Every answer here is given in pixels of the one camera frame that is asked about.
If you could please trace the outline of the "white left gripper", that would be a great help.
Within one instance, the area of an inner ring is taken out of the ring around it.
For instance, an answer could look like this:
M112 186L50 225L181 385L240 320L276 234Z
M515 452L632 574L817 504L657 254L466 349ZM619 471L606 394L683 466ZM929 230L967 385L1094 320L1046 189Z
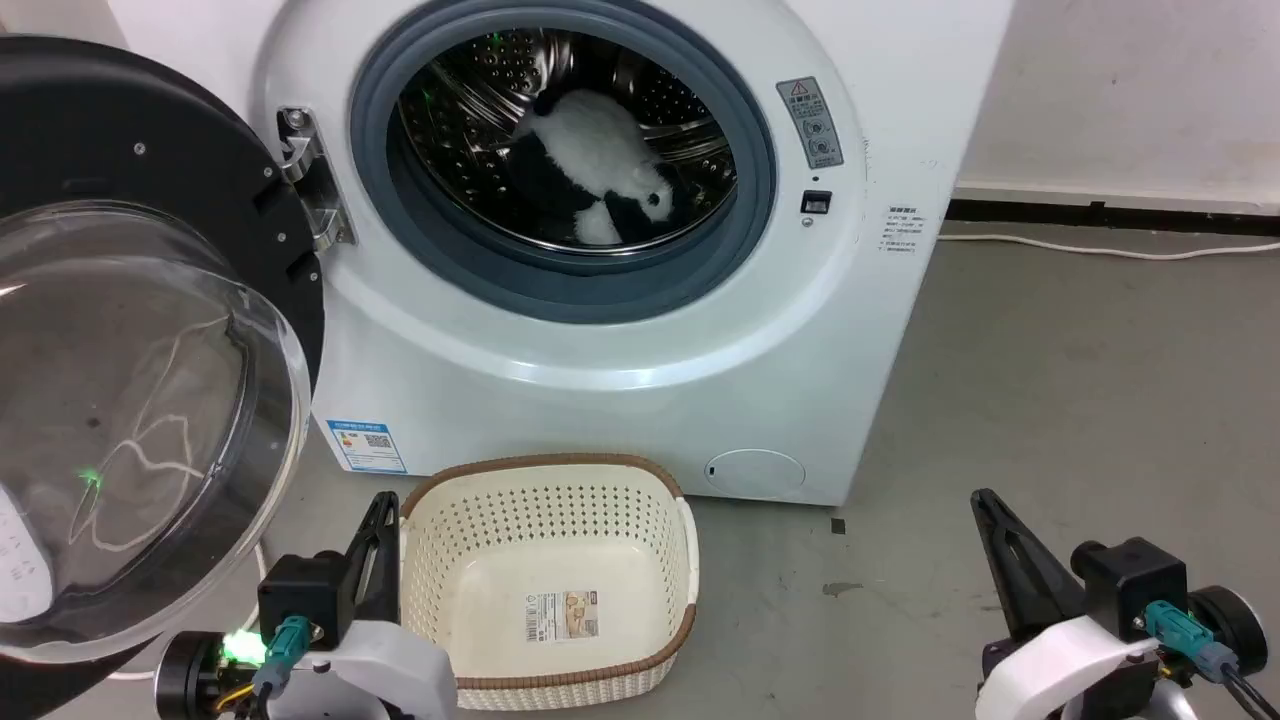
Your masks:
M352 623L332 651L303 656L288 682L288 720L454 720L449 655L401 623L401 506L372 497L346 552Z

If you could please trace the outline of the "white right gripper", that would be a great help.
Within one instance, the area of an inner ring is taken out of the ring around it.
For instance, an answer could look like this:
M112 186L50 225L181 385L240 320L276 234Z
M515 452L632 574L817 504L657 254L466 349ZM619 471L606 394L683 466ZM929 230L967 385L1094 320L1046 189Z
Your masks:
M1158 646L1146 634L1121 641L1079 618L1084 591L1076 578L993 489L974 491L970 506L1010 638L1039 633L992 670L977 696L975 720L1046 720L1129 656Z

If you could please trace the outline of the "white front-load washing machine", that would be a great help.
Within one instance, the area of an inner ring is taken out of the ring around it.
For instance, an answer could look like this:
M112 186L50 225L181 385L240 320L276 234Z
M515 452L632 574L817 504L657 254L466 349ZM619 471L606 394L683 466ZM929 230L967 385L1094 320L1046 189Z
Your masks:
M407 254L355 168L349 110L372 45L425 0L100 0L120 45L227 100L282 158L308 108L356 245L321 252L328 333L314 415L388 425L410 475L534 454L631 454L684 491L736 448L806 471L776 502L849 496L1015 0L646 0L710 33L765 113L778 184L765 236L709 295L582 325L493 307ZM844 164L813 170L776 85L817 78ZM831 213L800 213L805 190ZM884 210L929 225L877 249Z

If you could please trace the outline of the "chrome door hinge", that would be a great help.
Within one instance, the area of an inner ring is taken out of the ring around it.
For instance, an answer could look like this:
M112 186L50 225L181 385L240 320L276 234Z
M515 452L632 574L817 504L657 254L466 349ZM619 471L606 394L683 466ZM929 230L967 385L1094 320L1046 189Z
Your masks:
M282 172L303 205L315 252L325 252L339 243L356 245L346 201L312 110L278 108L276 129Z

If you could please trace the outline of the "black round glass washer door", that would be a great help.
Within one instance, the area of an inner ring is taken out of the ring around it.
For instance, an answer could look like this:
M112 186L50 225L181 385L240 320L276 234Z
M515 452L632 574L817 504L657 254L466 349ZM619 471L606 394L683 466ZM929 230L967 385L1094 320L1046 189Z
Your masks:
M0 720L92 691L252 556L324 336L307 209L236 111L0 35Z

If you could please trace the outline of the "blue energy label sticker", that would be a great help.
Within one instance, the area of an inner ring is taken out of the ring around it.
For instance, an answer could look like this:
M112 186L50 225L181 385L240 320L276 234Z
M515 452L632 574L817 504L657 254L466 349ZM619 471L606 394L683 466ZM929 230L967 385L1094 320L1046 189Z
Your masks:
M408 469L385 424L325 420L335 459L348 471L407 475Z

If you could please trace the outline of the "paper product label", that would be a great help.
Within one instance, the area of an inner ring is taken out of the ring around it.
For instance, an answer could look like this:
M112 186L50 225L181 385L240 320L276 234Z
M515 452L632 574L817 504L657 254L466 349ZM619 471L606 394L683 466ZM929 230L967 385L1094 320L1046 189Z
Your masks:
M596 591L531 593L524 601L527 643L561 643L599 637Z

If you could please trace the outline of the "cream perforated laundry basket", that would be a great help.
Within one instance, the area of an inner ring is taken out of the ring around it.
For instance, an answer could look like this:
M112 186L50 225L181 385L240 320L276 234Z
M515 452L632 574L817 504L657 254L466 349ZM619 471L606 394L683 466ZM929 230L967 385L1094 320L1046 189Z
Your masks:
M660 465L544 454L429 477L401 507L401 621L440 646L458 706L548 711L655 689L700 594L692 510ZM527 643L526 594L596 591L599 637Z

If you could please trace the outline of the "round white filter cover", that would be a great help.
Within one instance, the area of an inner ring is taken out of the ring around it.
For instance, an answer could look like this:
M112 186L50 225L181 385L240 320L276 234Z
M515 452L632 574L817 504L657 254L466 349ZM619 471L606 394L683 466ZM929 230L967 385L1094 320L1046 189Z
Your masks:
M736 448L719 454L704 466L704 479L731 498L776 501L801 488L804 466L787 454L767 448Z

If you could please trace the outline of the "small white text label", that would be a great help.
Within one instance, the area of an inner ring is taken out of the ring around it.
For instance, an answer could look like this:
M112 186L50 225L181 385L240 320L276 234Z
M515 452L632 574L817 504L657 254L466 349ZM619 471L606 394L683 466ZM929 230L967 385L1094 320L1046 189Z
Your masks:
M890 206L884 210L877 249L913 255L922 246L928 225L927 215L916 208Z

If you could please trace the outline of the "black and white panda plush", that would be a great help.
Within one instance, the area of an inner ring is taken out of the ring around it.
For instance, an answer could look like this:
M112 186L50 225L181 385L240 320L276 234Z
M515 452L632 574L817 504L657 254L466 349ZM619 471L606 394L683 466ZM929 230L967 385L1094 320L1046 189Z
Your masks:
M506 169L521 195L568 224L576 243L641 243L675 231L687 193L635 117L589 88L540 96L518 122Z

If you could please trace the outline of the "perforated steel washer drum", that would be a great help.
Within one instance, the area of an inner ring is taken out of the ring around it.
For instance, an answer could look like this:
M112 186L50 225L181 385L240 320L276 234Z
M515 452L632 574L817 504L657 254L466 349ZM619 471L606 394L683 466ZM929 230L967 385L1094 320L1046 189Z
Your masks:
M467 38L413 77L398 110L420 167L457 208L531 249L590 256L572 220L539 209L507 169L524 115L540 96L575 88L625 108L684 191L682 218L635 251L696 229L733 197L733 154L704 101L659 61L599 36L520 27Z

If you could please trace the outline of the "grey warning sticker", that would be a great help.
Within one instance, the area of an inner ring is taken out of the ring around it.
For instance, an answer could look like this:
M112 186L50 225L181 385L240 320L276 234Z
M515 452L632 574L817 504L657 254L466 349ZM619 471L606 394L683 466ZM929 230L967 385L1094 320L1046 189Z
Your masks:
M809 168L841 167L844 151L838 131L817 78L785 79L774 87L796 128Z

